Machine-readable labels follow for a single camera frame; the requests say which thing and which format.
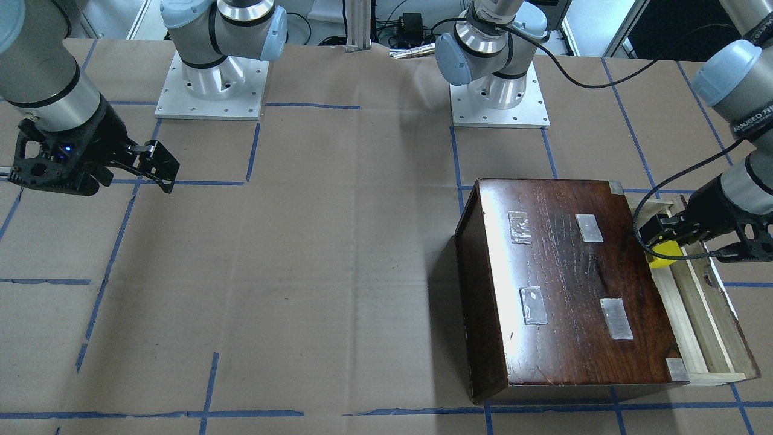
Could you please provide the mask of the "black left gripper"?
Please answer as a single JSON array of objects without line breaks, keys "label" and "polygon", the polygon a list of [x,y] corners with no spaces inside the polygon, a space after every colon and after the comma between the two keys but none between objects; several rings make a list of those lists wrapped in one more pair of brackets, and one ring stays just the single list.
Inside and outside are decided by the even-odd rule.
[{"label": "black left gripper", "polygon": [[[693,193],[679,215],[655,214],[640,228],[641,245],[654,253],[682,253],[682,246],[707,242],[734,232],[738,242],[723,246],[721,262],[770,262],[772,213],[753,214],[733,204],[720,186],[720,177]],[[687,235],[687,223],[694,232]]]}]

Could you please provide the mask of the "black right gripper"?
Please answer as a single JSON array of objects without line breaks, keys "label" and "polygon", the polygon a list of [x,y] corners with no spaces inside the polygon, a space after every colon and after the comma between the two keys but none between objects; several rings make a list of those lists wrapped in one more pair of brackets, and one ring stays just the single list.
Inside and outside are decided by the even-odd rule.
[{"label": "black right gripper", "polygon": [[27,189],[92,196],[111,184],[111,167],[143,176],[171,193],[180,163],[160,141],[138,145],[105,97],[82,126],[49,132],[25,117],[19,134],[9,182]]}]

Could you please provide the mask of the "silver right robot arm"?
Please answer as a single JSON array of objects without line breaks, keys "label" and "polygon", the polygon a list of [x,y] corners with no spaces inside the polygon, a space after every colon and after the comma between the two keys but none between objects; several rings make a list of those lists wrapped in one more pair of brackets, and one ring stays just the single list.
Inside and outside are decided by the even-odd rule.
[{"label": "silver right robot arm", "polygon": [[[7,178],[21,187],[91,196],[118,168],[170,193],[179,162],[160,141],[139,145],[63,46],[72,1],[2,2],[2,97],[23,115]],[[195,97],[224,97],[245,82],[236,58],[278,60],[287,13],[273,1],[163,1],[162,20]]]}]

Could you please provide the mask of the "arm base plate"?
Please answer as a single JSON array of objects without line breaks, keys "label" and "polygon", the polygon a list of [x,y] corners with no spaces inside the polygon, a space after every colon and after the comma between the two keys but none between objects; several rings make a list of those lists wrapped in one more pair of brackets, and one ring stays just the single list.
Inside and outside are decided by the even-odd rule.
[{"label": "arm base plate", "polygon": [[453,126],[515,127],[541,129],[550,126],[533,64],[525,76],[509,80],[489,75],[464,86],[450,86]]},{"label": "arm base plate", "polygon": [[270,63],[227,57],[208,69],[182,63],[175,53],[155,115],[190,120],[259,121]]}]

